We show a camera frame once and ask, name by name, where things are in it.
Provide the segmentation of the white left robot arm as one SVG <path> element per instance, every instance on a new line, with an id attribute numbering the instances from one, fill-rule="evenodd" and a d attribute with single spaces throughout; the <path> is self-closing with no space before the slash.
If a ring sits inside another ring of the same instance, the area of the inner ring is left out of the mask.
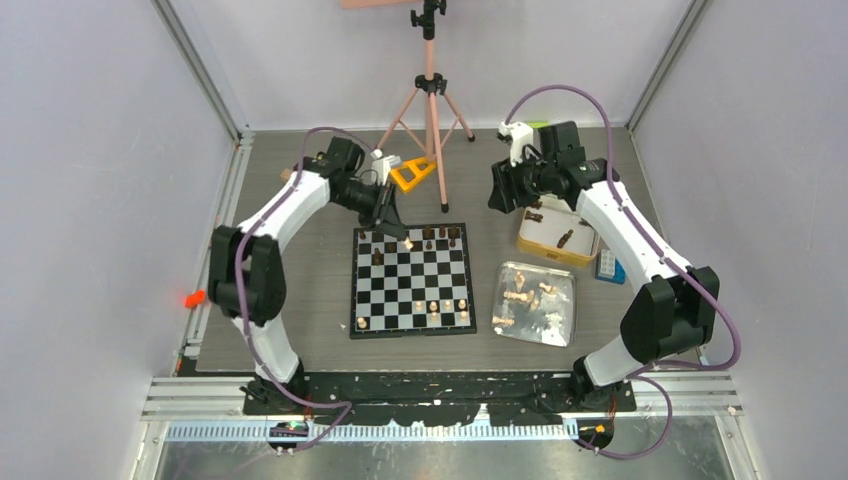
<path id="1" fill-rule="evenodd" d="M 282 253 L 296 233 L 329 204 L 358 216 L 362 228 L 403 238 L 406 227 L 388 177 L 401 160 L 335 136 L 328 148 L 302 157 L 283 188 L 237 226 L 211 236 L 206 289 L 242 334 L 255 365 L 247 392 L 268 397 L 284 414 L 309 405 L 300 357 L 291 346 L 281 313 L 287 296 Z"/>

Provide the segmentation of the black white chess board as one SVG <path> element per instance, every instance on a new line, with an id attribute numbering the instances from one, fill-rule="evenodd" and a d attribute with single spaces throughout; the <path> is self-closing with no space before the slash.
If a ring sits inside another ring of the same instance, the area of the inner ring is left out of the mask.
<path id="1" fill-rule="evenodd" d="M 466 225 L 411 225 L 403 242 L 353 230 L 351 339 L 477 332 Z"/>

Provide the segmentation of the blue lego brick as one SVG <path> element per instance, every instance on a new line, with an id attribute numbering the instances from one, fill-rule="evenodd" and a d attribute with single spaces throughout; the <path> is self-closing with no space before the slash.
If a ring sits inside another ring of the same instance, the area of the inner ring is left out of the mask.
<path id="1" fill-rule="evenodd" d="M 624 285 L 626 273 L 622 264 L 609 249 L 601 249 L 595 259 L 594 278 L 599 281 Z"/>

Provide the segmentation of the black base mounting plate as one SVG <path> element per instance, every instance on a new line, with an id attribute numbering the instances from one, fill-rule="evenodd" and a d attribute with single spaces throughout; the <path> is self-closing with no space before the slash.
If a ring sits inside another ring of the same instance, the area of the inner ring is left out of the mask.
<path id="1" fill-rule="evenodd" d="M 552 425 L 562 413 L 633 412 L 634 394 L 619 384 L 577 397 L 569 376 L 554 372 L 310 372 L 289 386 L 310 401 L 305 407 L 269 381 L 254 377 L 241 390 L 247 415 L 304 415 L 329 425 L 341 402 L 351 411 L 345 425 L 395 422 L 427 427 L 468 425 L 487 416 L 494 426 Z"/>

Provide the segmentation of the yellow triangular frame block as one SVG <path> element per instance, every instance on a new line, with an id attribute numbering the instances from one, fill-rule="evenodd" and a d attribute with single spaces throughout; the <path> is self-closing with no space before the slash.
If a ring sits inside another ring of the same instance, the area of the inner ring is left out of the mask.
<path id="1" fill-rule="evenodd" d="M 436 170 L 436 162 L 426 157 L 403 161 L 393 168 L 389 175 L 393 183 L 404 193 L 408 194 Z"/>

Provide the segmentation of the orange red clip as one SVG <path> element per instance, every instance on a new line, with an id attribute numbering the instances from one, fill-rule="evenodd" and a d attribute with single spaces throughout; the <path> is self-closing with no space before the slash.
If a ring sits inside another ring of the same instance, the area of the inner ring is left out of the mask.
<path id="1" fill-rule="evenodd" d="M 186 309 L 193 309 L 202 305 L 205 300 L 206 292 L 204 290 L 196 290 L 184 298 L 183 306 Z"/>

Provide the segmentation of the yellow tin box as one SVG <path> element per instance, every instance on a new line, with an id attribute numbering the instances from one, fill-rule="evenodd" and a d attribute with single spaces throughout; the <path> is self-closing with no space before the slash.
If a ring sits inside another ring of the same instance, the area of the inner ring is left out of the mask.
<path id="1" fill-rule="evenodd" d="M 519 251 L 574 267 L 588 267 L 599 252 L 594 228 L 564 200 L 543 196 L 524 209 L 516 239 Z"/>

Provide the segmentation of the light piece on tray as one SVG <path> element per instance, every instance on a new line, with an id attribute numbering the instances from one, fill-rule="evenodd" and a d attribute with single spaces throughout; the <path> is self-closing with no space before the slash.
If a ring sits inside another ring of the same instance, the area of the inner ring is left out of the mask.
<path id="1" fill-rule="evenodd" d="M 517 301 L 517 302 L 529 304 L 534 300 L 535 293 L 533 291 L 529 291 L 529 292 L 505 291 L 503 293 L 503 298 L 506 299 L 506 300 Z"/>

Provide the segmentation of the dark piece in tin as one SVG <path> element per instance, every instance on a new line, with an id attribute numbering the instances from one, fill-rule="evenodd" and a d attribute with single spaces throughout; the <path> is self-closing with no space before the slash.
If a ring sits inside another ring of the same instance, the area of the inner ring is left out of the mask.
<path id="1" fill-rule="evenodd" d="M 563 249 L 565 247 L 565 245 L 568 243 L 568 241 L 570 240 L 570 238 L 573 236 L 573 234 L 574 234 L 574 230 L 569 229 L 565 234 L 563 234 L 560 237 L 560 239 L 557 242 L 557 247 L 559 249 Z"/>

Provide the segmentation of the silver metal tray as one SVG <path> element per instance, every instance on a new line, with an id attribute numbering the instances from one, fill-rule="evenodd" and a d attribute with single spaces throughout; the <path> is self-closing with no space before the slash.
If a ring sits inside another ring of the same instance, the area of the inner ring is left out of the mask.
<path id="1" fill-rule="evenodd" d="M 506 300 L 505 291 L 535 293 L 525 304 Z M 498 269 L 491 326 L 495 334 L 565 348 L 576 321 L 576 281 L 568 271 L 506 261 Z"/>

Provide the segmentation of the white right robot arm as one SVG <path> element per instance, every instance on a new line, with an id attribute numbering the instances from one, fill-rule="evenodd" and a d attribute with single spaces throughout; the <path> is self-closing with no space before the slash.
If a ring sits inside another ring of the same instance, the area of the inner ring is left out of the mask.
<path id="1" fill-rule="evenodd" d="M 717 274 L 693 267 L 646 223 L 611 159 L 588 159 L 574 122 L 539 130 L 502 123 L 497 137 L 509 156 L 491 168 L 489 208 L 511 213 L 544 196 L 565 201 L 602 237 L 635 293 L 618 336 L 574 362 L 568 391 L 577 406 L 596 410 L 610 398 L 610 385 L 711 340 Z"/>

